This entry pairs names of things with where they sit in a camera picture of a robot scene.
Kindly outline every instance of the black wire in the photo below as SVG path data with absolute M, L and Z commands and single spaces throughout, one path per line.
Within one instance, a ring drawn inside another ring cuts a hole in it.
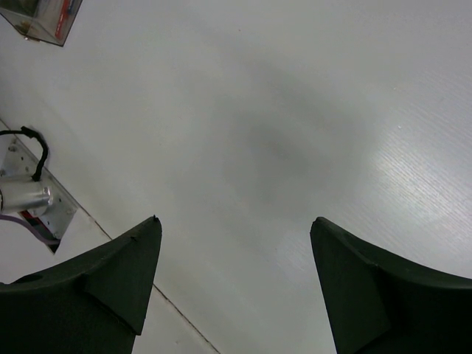
M 10 135 L 10 134 L 25 135 L 30 139 L 38 140 L 39 144 L 43 148 L 43 153 L 41 155 L 41 158 L 39 159 L 38 164 L 36 165 L 36 171 L 31 176 L 31 178 L 34 182 L 40 181 L 44 164 L 46 163 L 47 156 L 49 155 L 49 148 L 47 146 L 46 140 L 44 140 L 44 138 L 42 137 L 41 134 L 39 134 L 39 132 L 29 129 L 27 127 L 21 127 L 21 130 L 19 131 L 0 131 L 0 136 Z

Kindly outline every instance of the metal bracket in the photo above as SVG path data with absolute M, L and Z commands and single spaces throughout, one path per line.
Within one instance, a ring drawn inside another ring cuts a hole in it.
M 19 140 L 14 138 L 8 147 L 0 177 L 31 176 L 35 172 L 38 159 Z M 78 205 L 60 185 L 58 180 L 46 169 L 41 181 L 47 185 L 52 200 L 48 206 L 27 210 L 51 232 L 54 238 L 61 239 L 78 209 Z

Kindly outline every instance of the purple wire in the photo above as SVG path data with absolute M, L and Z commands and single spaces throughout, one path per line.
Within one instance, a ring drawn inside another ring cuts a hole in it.
M 15 218 L 14 216 L 0 214 L 0 220 L 12 221 L 13 223 L 17 223 L 18 225 L 22 225 L 23 227 L 27 228 L 29 230 L 29 232 L 31 232 L 34 237 L 36 237 L 38 240 L 40 240 L 45 245 L 54 246 L 54 245 L 59 244 L 59 240 L 48 240 L 42 234 L 40 234 L 38 232 L 38 230 L 36 230 L 27 221 L 25 221 L 23 219 Z

